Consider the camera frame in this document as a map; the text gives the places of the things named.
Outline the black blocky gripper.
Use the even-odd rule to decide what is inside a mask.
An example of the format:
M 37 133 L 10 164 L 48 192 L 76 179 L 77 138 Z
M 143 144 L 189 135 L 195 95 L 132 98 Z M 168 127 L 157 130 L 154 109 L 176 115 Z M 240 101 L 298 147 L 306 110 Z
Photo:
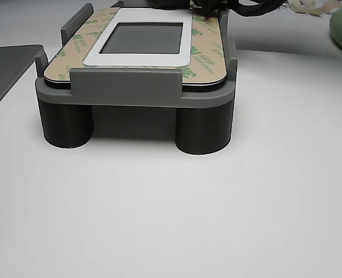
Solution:
M 146 0 L 151 8 L 189 8 L 189 0 Z

